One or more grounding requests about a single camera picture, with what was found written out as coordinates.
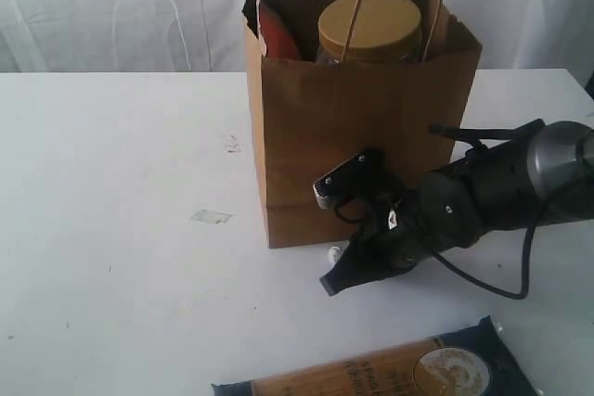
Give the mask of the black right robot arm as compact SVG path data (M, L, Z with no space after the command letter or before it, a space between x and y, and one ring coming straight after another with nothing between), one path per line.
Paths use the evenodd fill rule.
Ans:
M521 286L504 297L524 299L540 226L593 216L593 131L575 121L538 119L514 129L432 125L432 134L468 145L465 155L424 174L409 188L391 172L384 151L369 147L314 182L321 209L351 202L363 212L355 232L320 282L326 292L403 275L420 262L444 259L493 231L523 230Z

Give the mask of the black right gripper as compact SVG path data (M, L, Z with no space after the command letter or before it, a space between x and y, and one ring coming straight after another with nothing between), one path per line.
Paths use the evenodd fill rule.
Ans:
M485 233L471 181L429 172L407 188L384 166L385 153L366 148L313 183L318 207L361 198L367 215L334 266L319 281L329 296L402 275L449 249L466 249Z

